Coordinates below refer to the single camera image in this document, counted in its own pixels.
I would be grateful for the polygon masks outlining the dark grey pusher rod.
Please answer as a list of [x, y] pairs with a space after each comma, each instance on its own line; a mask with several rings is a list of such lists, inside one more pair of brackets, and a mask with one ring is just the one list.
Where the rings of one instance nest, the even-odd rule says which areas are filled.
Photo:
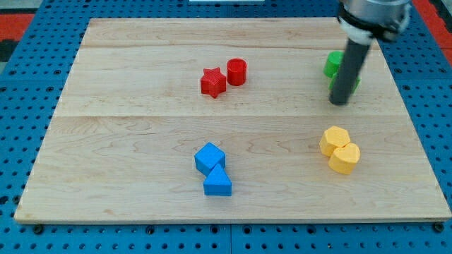
[[351, 39], [347, 41], [341, 64], [329, 94], [329, 101], [332, 104], [344, 106], [348, 103], [369, 49], [369, 44], [358, 44]]

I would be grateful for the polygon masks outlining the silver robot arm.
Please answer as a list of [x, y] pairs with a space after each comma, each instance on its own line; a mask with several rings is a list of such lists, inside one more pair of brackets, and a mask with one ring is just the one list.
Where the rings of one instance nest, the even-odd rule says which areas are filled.
[[346, 105], [356, 86], [374, 40], [394, 42], [410, 22], [409, 0], [342, 0], [337, 20], [347, 34], [347, 44], [329, 100]]

